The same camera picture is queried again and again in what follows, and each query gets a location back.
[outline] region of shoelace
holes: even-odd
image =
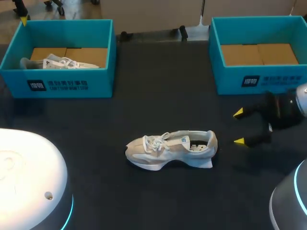
[[[78,65],[78,62],[76,61],[73,61],[67,57],[62,57],[62,60],[59,61],[60,63],[64,64],[65,65],[65,68],[67,69],[79,69],[79,65]]]
[[[150,150],[153,150],[155,152],[160,151],[162,147],[169,150],[169,147],[166,144],[167,142],[165,141],[165,139],[167,139],[168,136],[169,136],[169,133],[164,133],[163,135],[161,135],[159,137],[144,136],[143,137],[143,146],[144,146],[145,152],[151,153]]]

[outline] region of white dome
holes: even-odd
[[[0,229],[28,230],[58,205],[67,183],[59,150],[46,138],[0,129]]]

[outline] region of paper packaging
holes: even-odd
[[[106,67],[107,48],[34,48],[31,60],[43,60],[49,54],[77,62]]]
[[[289,44],[223,45],[227,66],[298,65]]]

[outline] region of shoe heel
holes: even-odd
[[[185,161],[185,163],[189,166],[196,167],[196,168],[209,169],[213,167],[211,158],[192,159],[192,160]]]

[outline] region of shoe insole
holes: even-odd
[[[192,140],[190,141],[190,151],[201,152],[207,147],[208,142],[203,140]]]

